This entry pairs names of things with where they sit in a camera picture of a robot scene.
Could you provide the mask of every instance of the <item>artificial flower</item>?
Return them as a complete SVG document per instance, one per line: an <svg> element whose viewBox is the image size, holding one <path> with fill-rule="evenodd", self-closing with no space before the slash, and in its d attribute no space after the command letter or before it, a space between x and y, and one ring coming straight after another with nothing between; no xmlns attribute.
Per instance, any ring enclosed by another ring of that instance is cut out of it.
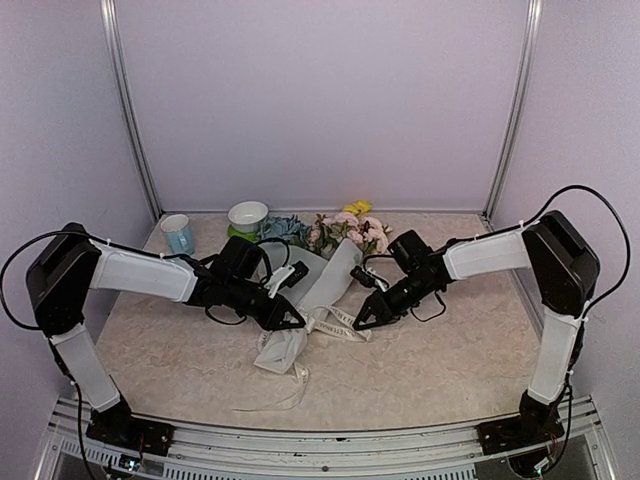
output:
<svg viewBox="0 0 640 480"><path fill-rule="evenodd" d="M373 218L373 217L362 217L360 219L360 223L362 225L364 225L365 223L369 223L369 226L371 226L372 228L375 228L377 230L381 230L384 231L384 225L382 225L382 222L380 220L378 220L377 218Z"/></svg>
<svg viewBox="0 0 640 480"><path fill-rule="evenodd" d="M372 208L369 200L358 200L356 202L345 205L342 209L343 212L353 213L354 215L361 215L363 213L370 212Z"/></svg>
<svg viewBox="0 0 640 480"><path fill-rule="evenodd" d="M300 221L297 215L290 217L267 215L258 226L256 238L281 238L290 245L302 246L307 242L311 227Z"/></svg>
<svg viewBox="0 0 640 480"><path fill-rule="evenodd" d="M362 234L357 230L349 230L349 232L347 233L347 238L356 245L362 245L362 242L364 241Z"/></svg>
<svg viewBox="0 0 640 480"><path fill-rule="evenodd" d="M309 234L310 242L317 242L320 238L320 229L318 227L313 227L311 229L311 233Z"/></svg>
<svg viewBox="0 0 640 480"><path fill-rule="evenodd" d="M333 223L342 223L342 222L346 222L347 225L349 225L350 227L357 227L360 224L358 217L356 217L353 213L349 213L349 212L341 212L336 214L333 217Z"/></svg>
<svg viewBox="0 0 640 480"><path fill-rule="evenodd" d="M364 239L368 242L375 241L376 253L384 253L387 251L387 247L389 246L389 240L387 239L387 235L382 230L378 230L377 228L370 228L364 233Z"/></svg>

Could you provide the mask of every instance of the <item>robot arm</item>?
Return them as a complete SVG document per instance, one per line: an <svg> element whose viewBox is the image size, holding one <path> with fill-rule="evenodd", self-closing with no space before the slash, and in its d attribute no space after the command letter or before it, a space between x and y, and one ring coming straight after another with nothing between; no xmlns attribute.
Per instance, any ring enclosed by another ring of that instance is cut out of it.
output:
<svg viewBox="0 0 640 480"><path fill-rule="evenodd" d="M78 234L60 235L49 243L27 271L27 288L36 322L58 366L91 404L90 438L135 450L139 438L145 438L151 445L145 451L159 455L166 455L171 438L169 425L131 417L126 400L102 366L82 314L90 289L154 295L204 308L225 305L239 316L253 317L266 330L305 325L277 291L295 285L308 272L306 266L299 262L280 268L271 276L277 281L265 285L252 282L249 278L265 254L244 239L232 237L203 264L186 256L163 259L104 245L88 239L79 224L69 224L64 231Z"/></svg>
<svg viewBox="0 0 640 480"><path fill-rule="evenodd" d="M437 251L409 231L389 245L389 252L407 276L367 298L354 322L356 330L396 322L426 295L445 291L452 282L502 270L533 270L545 317L538 363L521 400L518 424L511 425L510 432L504 425L489 428L482 437L493 441L489 449L493 451L485 453L547 439L549 429L555 428L566 376L582 346L583 312L600 271L595 253L571 223L560 212L549 212L527 228L467 241L454 239ZM352 275L366 286L374 283L361 269ZM501 436L517 437L520 443L501 442Z"/></svg>

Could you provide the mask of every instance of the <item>white wall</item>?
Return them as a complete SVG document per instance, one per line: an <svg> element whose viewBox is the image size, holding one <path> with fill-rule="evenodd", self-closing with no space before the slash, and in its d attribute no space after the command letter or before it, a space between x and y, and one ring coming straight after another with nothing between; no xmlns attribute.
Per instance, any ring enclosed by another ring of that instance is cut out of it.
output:
<svg viewBox="0 0 640 480"><path fill-rule="evenodd" d="M526 0L117 4L166 210L484 207Z"/></svg>
<svg viewBox="0 0 640 480"><path fill-rule="evenodd" d="M151 221L134 171L97 0L0 2L0 261L68 221L140 246ZM7 278L19 318L33 323L27 252ZM112 295L91 296L100 330ZM40 333L0 314L0 478L27 478L62 387Z"/></svg>
<svg viewBox="0 0 640 480"><path fill-rule="evenodd" d="M600 190L640 251L640 3L545 2L531 88L496 224L531 216L569 183ZM607 211L582 193L560 208L603 266L598 290L615 282L623 243ZM576 384L592 393L623 478L640 458L640 270L594 308Z"/></svg>

